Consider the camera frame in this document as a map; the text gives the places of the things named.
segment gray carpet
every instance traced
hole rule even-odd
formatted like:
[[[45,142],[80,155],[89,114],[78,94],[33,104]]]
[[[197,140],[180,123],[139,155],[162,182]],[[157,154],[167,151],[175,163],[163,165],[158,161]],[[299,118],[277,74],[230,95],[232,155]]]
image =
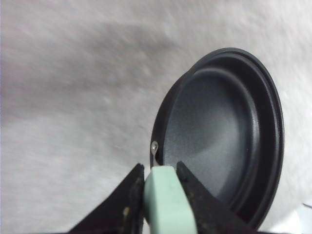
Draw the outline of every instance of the gray carpet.
[[[308,0],[3,0],[1,231],[67,231],[147,168],[164,95],[220,47],[256,55],[280,94],[285,158],[267,230],[312,197],[311,12]]]

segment mint green pad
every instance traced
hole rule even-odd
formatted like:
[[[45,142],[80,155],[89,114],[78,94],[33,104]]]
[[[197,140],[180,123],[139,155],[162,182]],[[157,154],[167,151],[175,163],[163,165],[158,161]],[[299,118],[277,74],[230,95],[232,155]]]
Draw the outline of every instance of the mint green pad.
[[[153,167],[144,186],[144,210],[151,234],[196,234],[196,222],[171,166]]]

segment fabric surface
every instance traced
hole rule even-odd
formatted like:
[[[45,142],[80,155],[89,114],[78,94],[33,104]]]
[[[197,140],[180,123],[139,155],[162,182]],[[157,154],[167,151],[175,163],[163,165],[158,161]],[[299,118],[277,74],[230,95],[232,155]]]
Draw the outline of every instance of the fabric surface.
[[[281,98],[267,230],[312,197],[311,12],[308,0],[3,0],[1,231],[65,232],[137,162],[148,174],[162,99],[221,47],[257,56]]]

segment green rubber tip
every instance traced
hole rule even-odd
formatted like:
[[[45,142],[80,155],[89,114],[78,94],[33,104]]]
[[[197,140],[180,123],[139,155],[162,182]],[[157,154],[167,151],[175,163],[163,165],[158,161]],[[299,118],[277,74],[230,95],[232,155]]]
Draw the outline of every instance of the green rubber tip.
[[[196,222],[171,166],[153,167],[144,185],[143,203],[151,234],[196,234]]]

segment metal pin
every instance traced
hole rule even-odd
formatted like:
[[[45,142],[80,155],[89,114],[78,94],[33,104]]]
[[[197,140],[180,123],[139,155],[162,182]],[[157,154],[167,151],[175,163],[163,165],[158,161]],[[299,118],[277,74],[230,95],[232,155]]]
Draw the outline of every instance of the metal pin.
[[[156,153],[157,153],[157,150],[158,150],[158,142],[157,141],[153,141],[151,143],[151,153],[153,155],[153,165],[154,166],[158,166],[158,162],[156,161]]]

